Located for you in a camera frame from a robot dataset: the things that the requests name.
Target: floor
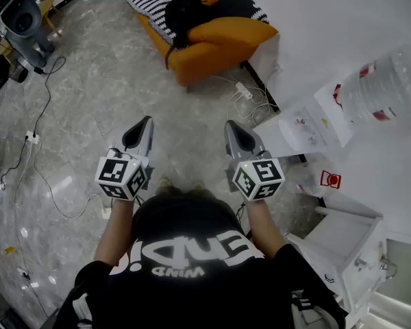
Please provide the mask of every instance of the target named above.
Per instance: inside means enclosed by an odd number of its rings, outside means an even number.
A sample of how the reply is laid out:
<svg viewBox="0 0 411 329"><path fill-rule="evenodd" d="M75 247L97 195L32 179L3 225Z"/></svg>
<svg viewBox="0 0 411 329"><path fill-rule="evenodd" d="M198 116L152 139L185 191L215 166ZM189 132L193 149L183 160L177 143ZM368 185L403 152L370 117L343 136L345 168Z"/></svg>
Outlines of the floor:
<svg viewBox="0 0 411 329"><path fill-rule="evenodd" d="M52 98L39 123L42 148L35 164L63 213L76 215L91 193L100 193L93 181L99 158L117 131L145 115L155 121L150 154L155 170L149 190L140 195L151 197L162 175L184 189L202 180L218 198L237 209L242 198L229 192L223 137L227 100L235 93L234 83L211 77L186 93L164 68L162 57L126 0L74 0L60 12L52 20L63 36L51 35L56 50L45 69L50 70L58 56L66 57L66 64L49 79ZM245 69L219 75L255 85ZM15 165L26 131L33 130L47 99L45 76L34 72L22 84L10 80L1 89L3 169ZM238 106L242 114L253 108L244 99ZM256 121L265 115L259 112ZM229 117L238 119L232 103ZM253 126L251 117L245 123ZM23 267L22 251L32 282L38 285L34 290L50 314L61 306L77 272L92 260L106 220L98 199L92 199L78 219L61 216L34 172L39 146L29 146L23 152L22 164L6 176L6 189L0 189L0 290L31 327L39 328L45 314L17 271ZM14 204L16 183L29 154ZM292 162L298 160L281 159L284 170ZM109 206L110 200L104 198L103 204ZM299 236L319 222L320 217L313 212L315 205L315 198L294 195L286 187L269 201L277 227ZM242 226L249 229L246 215ZM4 249L18 245L16 233L23 250L4 256Z"/></svg>

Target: black t-shirt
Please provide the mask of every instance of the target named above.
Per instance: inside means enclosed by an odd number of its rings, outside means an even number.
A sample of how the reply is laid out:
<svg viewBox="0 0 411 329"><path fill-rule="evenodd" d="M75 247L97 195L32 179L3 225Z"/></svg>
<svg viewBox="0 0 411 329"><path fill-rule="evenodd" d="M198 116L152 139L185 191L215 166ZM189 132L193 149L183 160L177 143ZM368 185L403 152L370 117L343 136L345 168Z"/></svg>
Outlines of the black t-shirt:
<svg viewBox="0 0 411 329"><path fill-rule="evenodd" d="M84 293L94 328L223 322L293 328L290 292L302 289L342 328L337 303L293 246L266 259L223 202L154 197L134 216L132 235L118 267L96 261L78 273L54 328L76 326L72 301Z"/></svg>

